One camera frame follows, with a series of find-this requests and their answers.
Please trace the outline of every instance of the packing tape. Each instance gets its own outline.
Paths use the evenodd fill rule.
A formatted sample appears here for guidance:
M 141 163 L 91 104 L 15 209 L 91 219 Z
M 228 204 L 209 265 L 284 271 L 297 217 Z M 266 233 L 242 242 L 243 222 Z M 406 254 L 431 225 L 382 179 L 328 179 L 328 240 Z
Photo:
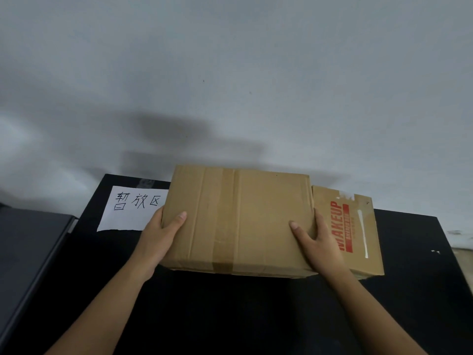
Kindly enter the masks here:
M 213 243 L 212 266 L 215 273 L 232 274 L 235 240 L 238 235 L 240 172 L 223 169 L 220 199 Z

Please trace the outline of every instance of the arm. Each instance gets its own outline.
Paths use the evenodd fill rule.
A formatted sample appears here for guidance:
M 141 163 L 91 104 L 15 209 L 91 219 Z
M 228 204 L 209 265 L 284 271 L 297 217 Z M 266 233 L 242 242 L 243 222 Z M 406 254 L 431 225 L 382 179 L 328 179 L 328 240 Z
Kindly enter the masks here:
M 317 210 L 316 222 L 316 240 L 295 222 L 289 225 L 311 266 L 337 293 L 365 349 L 370 354 L 426 354 L 348 269 Z
M 47 351 L 46 355 L 112 354 L 132 312 L 143 283 L 171 246 L 174 235 L 186 220 L 176 216 L 161 228 L 160 208 L 141 233 L 128 262 L 87 306 L 86 310 Z

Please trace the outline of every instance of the black surface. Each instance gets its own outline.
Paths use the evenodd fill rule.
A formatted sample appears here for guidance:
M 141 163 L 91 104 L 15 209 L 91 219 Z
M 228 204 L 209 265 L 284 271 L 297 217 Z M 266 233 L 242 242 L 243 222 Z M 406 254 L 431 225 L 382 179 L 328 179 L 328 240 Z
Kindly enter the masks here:
M 142 183 L 104 176 L 6 354 L 44 352 L 125 263 L 139 232 L 96 229 L 112 185 Z M 167 182 L 153 184 L 168 187 Z M 381 210 L 375 214 L 386 275 L 363 285 L 429 354 L 471 353 L 473 297 L 438 220 Z M 139 294 L 116 353 L 186 350 L 362 353 L 343 309 L 320 276 L 290 280 L 158 266 Z
M 0 351 L 74 217 L 0 206 Z

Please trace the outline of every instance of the red rectangle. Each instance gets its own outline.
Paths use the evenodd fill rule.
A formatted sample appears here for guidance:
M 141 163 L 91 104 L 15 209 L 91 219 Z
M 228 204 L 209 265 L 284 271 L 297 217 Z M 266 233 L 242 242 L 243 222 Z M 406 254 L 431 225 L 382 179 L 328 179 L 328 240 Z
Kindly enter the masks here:
M 352 222 L 350 220 L 350 208 L 348 204 L 343 205 L 343 227 L 345 229 L 345 249 L 347 252 L 353 253 Z

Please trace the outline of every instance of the white wall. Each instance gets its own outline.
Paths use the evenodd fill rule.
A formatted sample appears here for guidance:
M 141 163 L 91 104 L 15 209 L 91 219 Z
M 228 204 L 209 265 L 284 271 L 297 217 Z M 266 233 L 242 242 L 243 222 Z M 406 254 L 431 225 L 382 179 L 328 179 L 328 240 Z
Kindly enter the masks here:
M 473 0 L 0 0 L 0 201 L 103 173 L 311 175 L 473 228 Z

